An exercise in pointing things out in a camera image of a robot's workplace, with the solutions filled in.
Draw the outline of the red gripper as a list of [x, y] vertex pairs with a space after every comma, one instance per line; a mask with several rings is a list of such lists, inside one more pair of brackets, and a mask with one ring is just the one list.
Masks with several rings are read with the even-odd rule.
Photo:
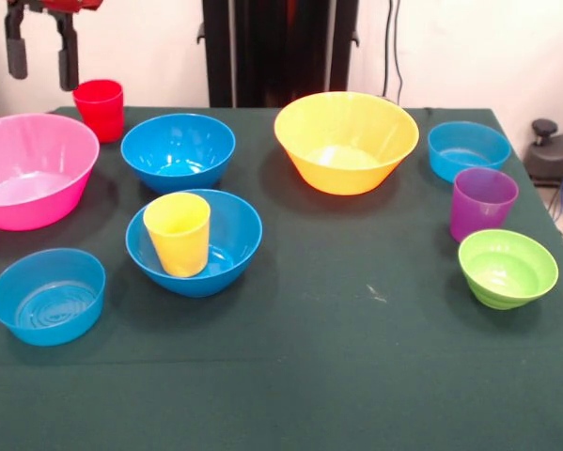
[[58, 52], [60, 87], [63, 91], [76, 89], [79, 85], [78, 42], [72, 13], [82, 9], [97, 10], [101, 5], [102, 0], [9, 0], [5, 17], [9, 74], [14, 79], [27, 77], [26, 47], [21, 32], [24, 6], [36, 12], [47, 9], [55, 19], [57, 32], [62, 39], [62, 47]]

